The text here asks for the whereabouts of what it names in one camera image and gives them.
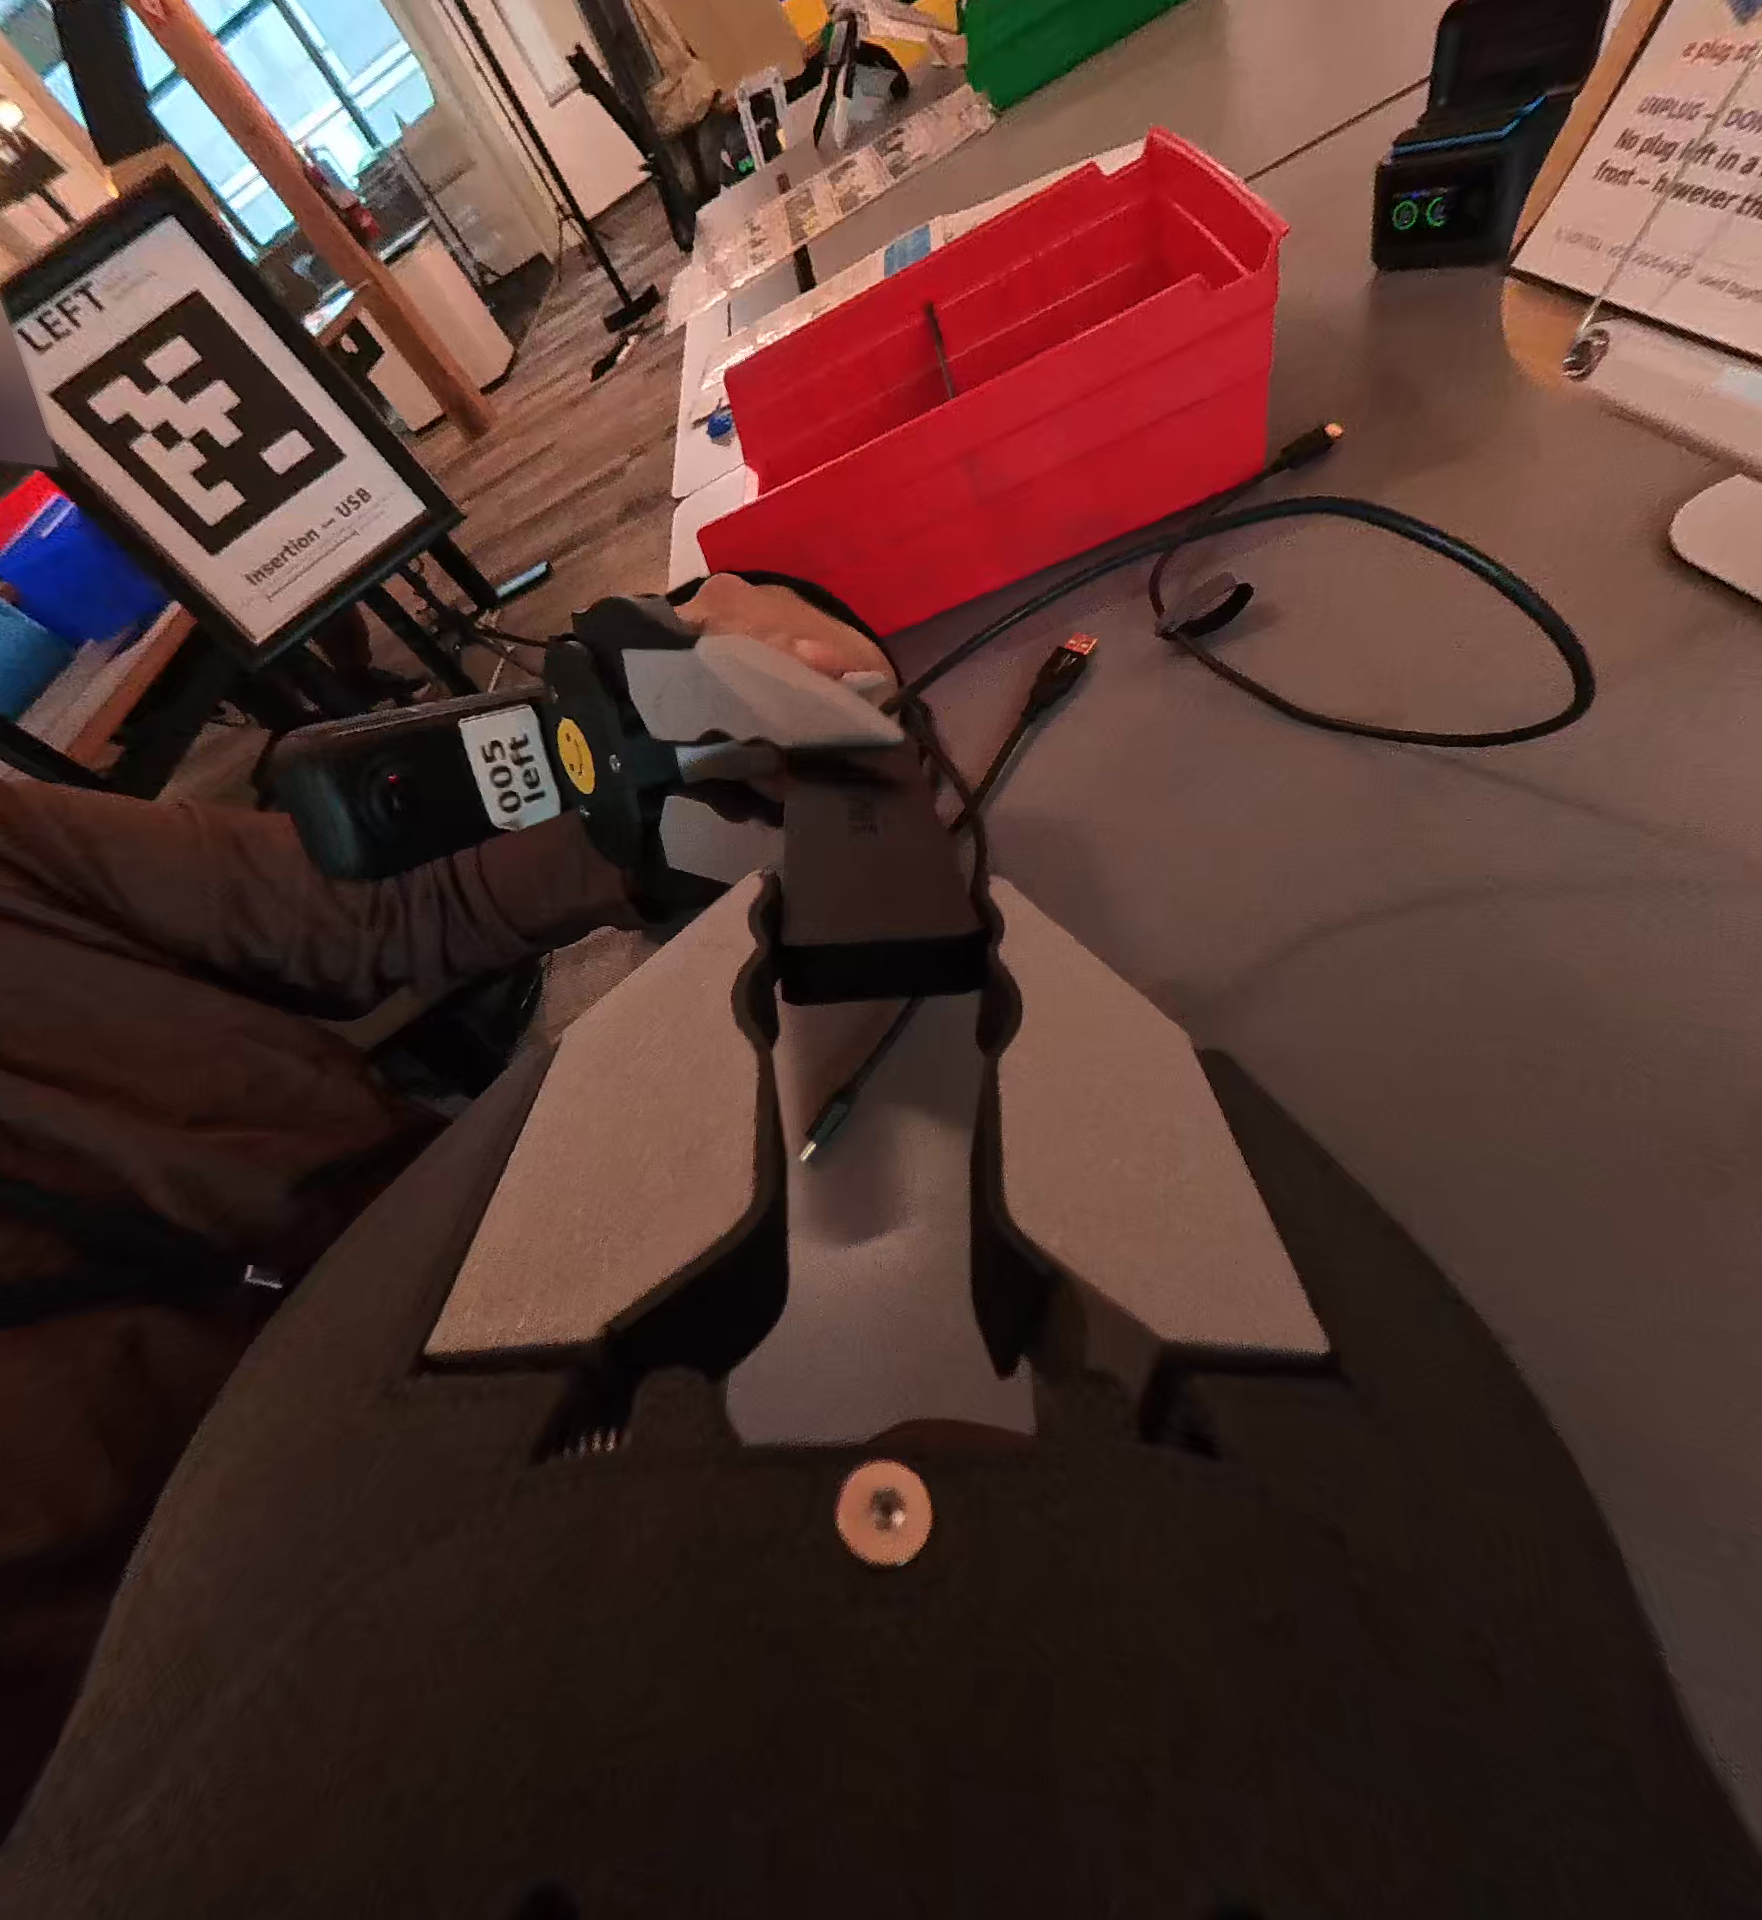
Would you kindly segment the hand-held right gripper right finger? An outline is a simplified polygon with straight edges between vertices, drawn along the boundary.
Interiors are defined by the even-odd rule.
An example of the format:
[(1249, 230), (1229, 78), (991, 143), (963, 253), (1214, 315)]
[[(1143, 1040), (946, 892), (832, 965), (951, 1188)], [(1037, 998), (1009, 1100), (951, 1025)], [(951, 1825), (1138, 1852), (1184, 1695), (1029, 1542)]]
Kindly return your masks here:
[(1187, 1030), (1011, 881), (988, 905), (969, 1261), (995, 1370), (1326, 1365), (1331, 1338)]

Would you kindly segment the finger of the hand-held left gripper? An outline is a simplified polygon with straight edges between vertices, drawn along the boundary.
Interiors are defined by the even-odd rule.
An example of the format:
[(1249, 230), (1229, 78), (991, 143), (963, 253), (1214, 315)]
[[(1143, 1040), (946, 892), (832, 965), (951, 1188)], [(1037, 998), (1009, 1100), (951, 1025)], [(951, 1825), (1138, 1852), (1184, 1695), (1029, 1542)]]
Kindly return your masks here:
[(661, 750), (657, 895), (717, 899), (781, 864), (788, 760), (764, 740), (702, 740)]
[(757, 639), (626, 646), (620, 665), (641, 729), (664, 747), (880, 752), (907, 743), (874, 699), (878, 685), (819, 672)]

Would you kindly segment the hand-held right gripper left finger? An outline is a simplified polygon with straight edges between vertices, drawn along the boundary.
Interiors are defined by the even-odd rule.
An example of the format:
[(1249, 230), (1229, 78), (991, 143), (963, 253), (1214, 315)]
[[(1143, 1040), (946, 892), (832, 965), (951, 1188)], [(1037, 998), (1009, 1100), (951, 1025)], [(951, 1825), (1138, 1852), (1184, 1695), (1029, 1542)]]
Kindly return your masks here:
[(424, 1363), (584, 1356), (778, 1213), (777, 895), (738, 881), (561, 1033)]

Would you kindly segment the black USB hub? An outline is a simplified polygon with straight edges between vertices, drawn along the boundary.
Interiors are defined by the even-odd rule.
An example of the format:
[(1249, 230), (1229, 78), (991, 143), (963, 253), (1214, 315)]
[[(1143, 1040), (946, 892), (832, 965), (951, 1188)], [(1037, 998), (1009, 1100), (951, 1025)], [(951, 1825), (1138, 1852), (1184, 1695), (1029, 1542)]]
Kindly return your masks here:
[(773, 967), (790, 1007), (986, 987), (991, 928), (915, 744), (788, 758)]

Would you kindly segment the person's left forearm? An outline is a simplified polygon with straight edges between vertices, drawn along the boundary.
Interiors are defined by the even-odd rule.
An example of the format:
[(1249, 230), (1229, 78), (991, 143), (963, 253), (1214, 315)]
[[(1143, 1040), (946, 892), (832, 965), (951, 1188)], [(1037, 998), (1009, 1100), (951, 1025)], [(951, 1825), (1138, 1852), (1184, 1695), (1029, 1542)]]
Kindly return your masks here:
[(641, 925), (575, 820), (340, 881), (282, 814), (0, 780), (0, 1034), (157, 1016), (167, 980), (356, 1018)]

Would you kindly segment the person's left hand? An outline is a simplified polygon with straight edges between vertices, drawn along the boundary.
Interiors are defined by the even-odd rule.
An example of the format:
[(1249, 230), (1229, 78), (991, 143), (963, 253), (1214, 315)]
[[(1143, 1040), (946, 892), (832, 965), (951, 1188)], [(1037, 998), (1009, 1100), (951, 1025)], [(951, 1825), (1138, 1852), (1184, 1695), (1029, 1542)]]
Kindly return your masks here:
[(884, 646), (838, 600), (787, 578), (711, 574), (669, 594), (696, 634), (753, 641), (873, 699), (898, 690)]

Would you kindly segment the red plastic bin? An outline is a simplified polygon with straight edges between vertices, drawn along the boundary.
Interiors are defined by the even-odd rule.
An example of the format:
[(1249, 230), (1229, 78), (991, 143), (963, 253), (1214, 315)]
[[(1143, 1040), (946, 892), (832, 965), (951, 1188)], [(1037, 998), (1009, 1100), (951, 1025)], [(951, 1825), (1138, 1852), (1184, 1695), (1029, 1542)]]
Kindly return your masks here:
[(1157, 127), (943, 240), (724, 373), (749, 493), (705, 569), (895, 636), (1251, 481), (1284, 236)]

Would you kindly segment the black framed tag sign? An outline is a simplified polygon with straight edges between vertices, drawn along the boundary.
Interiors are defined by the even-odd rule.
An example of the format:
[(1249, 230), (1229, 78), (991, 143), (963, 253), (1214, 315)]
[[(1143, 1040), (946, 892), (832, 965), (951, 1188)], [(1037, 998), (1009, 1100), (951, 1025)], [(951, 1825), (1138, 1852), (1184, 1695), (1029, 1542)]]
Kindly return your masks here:
[(236, 658), (271, 663), (463, 512), (164, 172), (5, 277), (58, 482)]

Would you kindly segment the green plastic bin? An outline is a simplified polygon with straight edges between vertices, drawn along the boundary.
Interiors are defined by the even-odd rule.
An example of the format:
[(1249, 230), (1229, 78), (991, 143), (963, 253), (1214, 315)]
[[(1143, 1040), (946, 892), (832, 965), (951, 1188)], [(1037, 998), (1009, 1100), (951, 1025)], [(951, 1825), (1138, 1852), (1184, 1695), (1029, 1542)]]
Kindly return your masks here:
[(963, 3), (965, 73), (996, 113), (1035, 97), (1181, 3)]

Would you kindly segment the black charging case with display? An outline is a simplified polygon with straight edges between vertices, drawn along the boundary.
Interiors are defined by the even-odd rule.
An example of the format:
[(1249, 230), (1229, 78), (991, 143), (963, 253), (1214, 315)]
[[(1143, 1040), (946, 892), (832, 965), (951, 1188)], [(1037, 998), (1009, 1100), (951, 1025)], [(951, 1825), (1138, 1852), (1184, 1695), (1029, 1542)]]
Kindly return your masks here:
[(1374, 172), (1374, 270), (1504, 263), (1607, 40), (1609, 3), (1451, 3), (1423, 113)]

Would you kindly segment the instruction sheet on wooden stand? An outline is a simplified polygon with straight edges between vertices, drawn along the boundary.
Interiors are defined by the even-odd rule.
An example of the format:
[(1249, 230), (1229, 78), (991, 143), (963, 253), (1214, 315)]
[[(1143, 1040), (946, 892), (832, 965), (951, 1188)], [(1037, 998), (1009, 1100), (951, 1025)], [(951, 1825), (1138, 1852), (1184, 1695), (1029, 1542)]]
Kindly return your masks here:
[[(1596, 68), (1598, 60), (1600, 60), (1603, 54), (1607, 53), (1610, 40), (1617, 37), (1617, 33), (1619, 33), (1619, 23), (1621, 23), (1621, 17), (1623, 17), (1623, 12), (1626, 11), (1626, 7), (1631, 7), (1631, 5), (1621, 5), (1621, 7), (1619, 7), (1619, 14), (1617, 14), (1614, 24), (1613, 24), (1613, 34), (1607, 37), (1607, 40), (1604, 40), (1604, 45), (1603, 45), (1603, 49), (1600, 49), (1600, 53), (1598, 53), (1598, 56), (1596, 56), (1596, 60), (1594, 60), (1592, 71)], [(1586, 84), (1585, 84), (1581, 97), (1577, 99), (1575, 107), (1579, 104), (1579, 101), (1582, 99), (1585, 90), (1588, 88), (1588, 82), (1590, 82), (1590, 78), (1586, 80)], [(1565, 133), (1559, 133), (1559, 139), (1554, 140), (1554, 145), (1553, 145), (1553, 149), (1550, 149), (1550, 153), (1548, 153), (1548, 156), (1546, 156), (1545, 162), (1548, 162), (1550, 156), (1554, 156), (1557, 146), (1559, 146), (1562, 135), (1565, 135)], [(1520, 214), (1520, 219), (1518, 219), (1518, 227), (1517, 227), (1517, 229), (1520, 229), (1522, 219), (1530, 212), (1530, 209), (1533, 209), (1533, 204), (1535, 204), (1535, 201), (1537, 201), (1537, 190), (1539, 190), (1539, 182), (1537, 182), (1535, 188), (1530, 190), (1530, 197), (1528, 197), (1528, 201), (1526, 201), (1526, 204), (1525, 204), (1525, 209), (1522, 209), (1522, 214)], [(1567, 380), (1567, 376), (1565, 376), (1565, 373), (1562, 373), (1565, 353), (1567, 353), (1567, 349), (1569, 349), (1569, 344), (1570, 344), (1570, 338), (1572, 338), (1572, 334), (1575, 334), (1577, 324), (1581, 322), (1582, 315), (1586, 313), (1586, 303), (1585, 303), (1585, 300), (1579, 300), (1579, 298), (1572, 298), (1572, 297), (1567, 297), (1567, 295), (1562, 295), (1562, 293), (1559, 293), (1559, 290), (1554, 290), (1554, 288), (1539, 286), (1539, 284), (1535, 284), (1535, 283), (1528, 283), (1528, 281), (1525, 281), (1525, 278), (1518, 278), (1518, 277), (1512, 273), (1512, 263), (1515, 263), (1517, 244), (1518, 244), (1518, 236), (1515, 236), (1510, 260), (1508, 260), (1507, 273), (1504, 273), (1504, 277), (1503, 277), (1503, 288), (1501, 288), (1501, 326), (1503, 326), (1503, 338), (1504, 338), (1504, 344), (1507, 344), (1510, 357), (1515, 359), (1515, 362), (1518, 365), (1518, 368), (1520, 368), (1522, 373), (1528, 373), (1528, 375), (1530, 375), (1533, 378), (1537, 378), (1543, 387), (1546, 387), (1546, 389), (1550, 389), (1550, 391), (1560, 391), (1560, 392), (1567, 392), (1567, 394), (1577, 394), (1577, 397), (1582, 397), (1582, 399), (1588, 399), (1588, 401), (1594, 401), (1594, 403), (1603, 405), (1596, 397), (1590, 397), (1590, 394), (1586, 392), (1586, 389), (1577, 387), (1577, 384), (1572, 384), (1570, 380)]]

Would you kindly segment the white board ledge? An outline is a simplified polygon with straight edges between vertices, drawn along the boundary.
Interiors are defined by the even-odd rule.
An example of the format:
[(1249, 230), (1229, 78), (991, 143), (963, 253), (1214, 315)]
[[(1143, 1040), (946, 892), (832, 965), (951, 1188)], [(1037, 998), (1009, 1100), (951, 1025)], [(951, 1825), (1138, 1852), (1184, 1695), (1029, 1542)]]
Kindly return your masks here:
[(1623, 317), (1585, 383), (1614, 414), (1762, 482), (1762, 362)]

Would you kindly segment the printed instruction sheet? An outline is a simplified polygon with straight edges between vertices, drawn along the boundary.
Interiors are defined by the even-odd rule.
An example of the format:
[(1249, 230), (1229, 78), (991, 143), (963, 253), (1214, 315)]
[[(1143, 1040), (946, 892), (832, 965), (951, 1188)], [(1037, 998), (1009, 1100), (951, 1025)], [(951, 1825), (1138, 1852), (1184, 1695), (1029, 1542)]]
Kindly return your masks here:
[(1510, 270), (1762, 365), (1762, 5), (1631, 5)]

